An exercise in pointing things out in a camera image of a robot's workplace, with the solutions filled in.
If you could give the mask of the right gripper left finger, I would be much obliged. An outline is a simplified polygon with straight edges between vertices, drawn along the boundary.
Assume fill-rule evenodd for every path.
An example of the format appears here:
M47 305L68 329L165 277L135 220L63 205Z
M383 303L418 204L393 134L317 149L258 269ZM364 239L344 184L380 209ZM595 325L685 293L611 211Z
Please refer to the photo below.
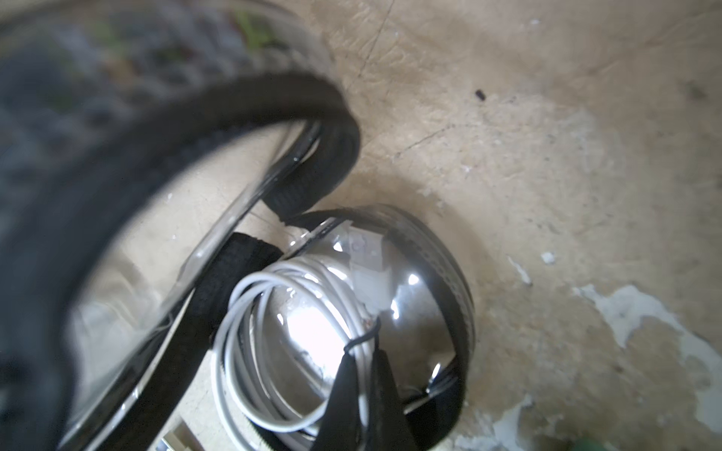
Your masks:
M368 407L368 372L345 353L327 400L325 414L311 450L357 451L364 449L362 409Z

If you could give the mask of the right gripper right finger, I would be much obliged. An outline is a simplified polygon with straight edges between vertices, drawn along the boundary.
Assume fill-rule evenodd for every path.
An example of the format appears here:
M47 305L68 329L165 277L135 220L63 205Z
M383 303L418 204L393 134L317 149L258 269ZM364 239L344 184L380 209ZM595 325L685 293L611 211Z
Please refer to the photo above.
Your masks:
M370 419L366 449L371 451L417 450L403 412L387 353L376 349L370 372Z

